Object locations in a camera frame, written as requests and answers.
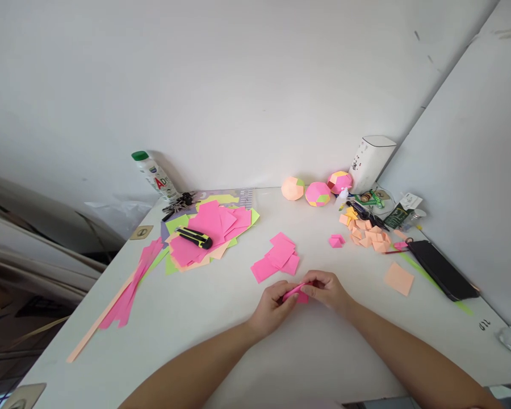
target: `white bottle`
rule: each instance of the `white bottle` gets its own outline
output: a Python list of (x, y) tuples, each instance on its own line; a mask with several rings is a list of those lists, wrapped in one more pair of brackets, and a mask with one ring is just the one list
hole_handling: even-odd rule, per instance
[(345, 189), (344, 187), (341, 189), (341, 192), (339, 193), (339, 196), (337, 197), (337, 200), (335, 201), (335, 210), (337, 211), (343, 211), (346, 207), (346, 202), (348, 201), (348, 189)]
[(135, 152), (131, 156), (149, 184), (163, 197), (166, 206), (181, 196), (163, 169), (145, 151)]

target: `smartphone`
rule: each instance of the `smartphone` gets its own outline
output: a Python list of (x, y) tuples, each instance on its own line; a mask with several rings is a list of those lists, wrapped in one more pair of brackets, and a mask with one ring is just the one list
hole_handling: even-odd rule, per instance
[(411, 241), (407, 243), (407, 246), (422, 268), (452, 301), (479, 296), (479, 292), (439, 253), (432, 243), (427, 240)]

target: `modular origami ball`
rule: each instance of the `modular origami ball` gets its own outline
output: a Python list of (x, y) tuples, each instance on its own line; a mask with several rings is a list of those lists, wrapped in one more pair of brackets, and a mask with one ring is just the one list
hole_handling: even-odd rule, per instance
[(311, 183), (307, 188), (305, 197), (307, 202), (311, 206), (325, 206), (331, 200), (331, 191), (327, 185), (323, 182)]
[(305, 193), (305, 182), (289, 177), (282, 183), (282, 195), (288, 200), (297, 200)]
[(335, 194), (339, 194), (341, 190), (350, 189), (351, 187), (352, 176), (342, 170), (332, 173), (328, 179), (328, 188)]

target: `black and yellow utility knife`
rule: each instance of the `black and yellow utility knife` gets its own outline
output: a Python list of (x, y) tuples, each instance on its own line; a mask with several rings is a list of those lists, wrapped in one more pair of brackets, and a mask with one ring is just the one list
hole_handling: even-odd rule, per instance
[(188, 229), (184, 226), (178, 226), (176, 231), (180, 237), (189, 240), (202, 249), (208, 250), (210, 247), (212, 247), (212, 239), (206, 234), (198, 232), (197, 230)]

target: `white box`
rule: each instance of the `white box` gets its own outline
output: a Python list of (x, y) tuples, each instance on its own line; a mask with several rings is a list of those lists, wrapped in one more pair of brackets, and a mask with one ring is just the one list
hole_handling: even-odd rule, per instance
[(385, 136), (364, 136), (348, 171), (354, 180), (349, 192), (362, 194), (370, 190), (384, 165), (392, 156), (396, 143)]

